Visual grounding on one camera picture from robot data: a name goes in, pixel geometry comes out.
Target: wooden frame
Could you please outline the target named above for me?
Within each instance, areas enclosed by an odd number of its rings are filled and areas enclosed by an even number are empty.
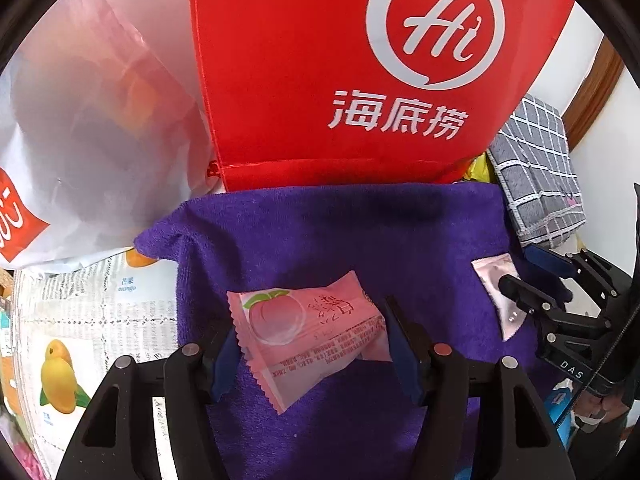
[[[624,62],[605,36],[589,75],[562,115],[570,150],[578,145],[604,108],[624,67]]]

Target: gray checkered cloth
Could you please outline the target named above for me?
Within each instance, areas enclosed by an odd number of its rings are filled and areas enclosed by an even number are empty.
[[[525,95],[487,155],[523,247],[553,249],[586,222],[558,110]]]

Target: red paper bag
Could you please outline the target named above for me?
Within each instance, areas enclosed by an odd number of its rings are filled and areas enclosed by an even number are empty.
[[[452,182],[544,65],[572,0],[192,0],[228,190]]]

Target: blue gripper pad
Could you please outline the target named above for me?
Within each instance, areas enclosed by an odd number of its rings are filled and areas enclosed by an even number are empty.
[[[233,386],[239,362],[240,347],[236,340],[236,329],[231,327],[213,368],[211,396],[216,402],[220,402],[222,396]]]
[[[524,257],[528,262],[545,269],[560,278],[574,278],[575,267],[559,254],[547,251],[537,245],[524,248]]]
[[[386,333],[389,338],[389,352],[402,391],[405,395],[411,397],[414,404],[422,406],[426,392],[420,380],[420,361],[418,361],[414,351],[409,346],[404,332],[386,303],[380,311],[385,317]]]

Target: white circular logo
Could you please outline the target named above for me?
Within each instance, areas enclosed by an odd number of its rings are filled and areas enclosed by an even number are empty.
[[[486,51],[482,59],[473,68],[468,70],[468,72],[446,81],[429,83],[429,76],[420,74],[405,65],[399,57],[396,56],[396,53],[391,47],[388,32],[386,30],[386,16],[388,14],[391,1],[392,0],[369,0],[369,3],[367,4],[366,17],[367,37],[369,38],[371,49],[378,58],[380,64],[391,75],[400,81],[424,90],[451,90],[452,88],[458,88],[469,84],[480,77],[489,68],[491,63],[494,62],[495,57],[498,55],[498,51],[502,46],[502,40],[504,39],[504,7],[502,6],[502,0],[489,0],[494,13],[494,35],[489,45],[489,49]],[[404,52],[406,54],[412,54],[415,51],[420,40],[432,26],[446,27],[442,36],[431,51],[431,55],[434,57],[440,55],[447,41],[451,39],[457,30],[464,29],[462,22],[470,16],[475,9],[475,5],[469,4],[465,10],[460,12],[460,14],[452,21],[441,19],[440,15],[442,11],[445,10],[452,1],[453,0],[440,0],[424,17],[412,16],[404,20],[405,27],[415,27],[414,31],[404,44]],[[457,61],[466,61],[473,56],[473,54],[463,56],[463,51],[473,38],[475,38],[476,33],[481,26],[482,18],[478,16],[476,20],[478,25],[475,28],[467,30],[465,36],[454,49],[454,58]]]

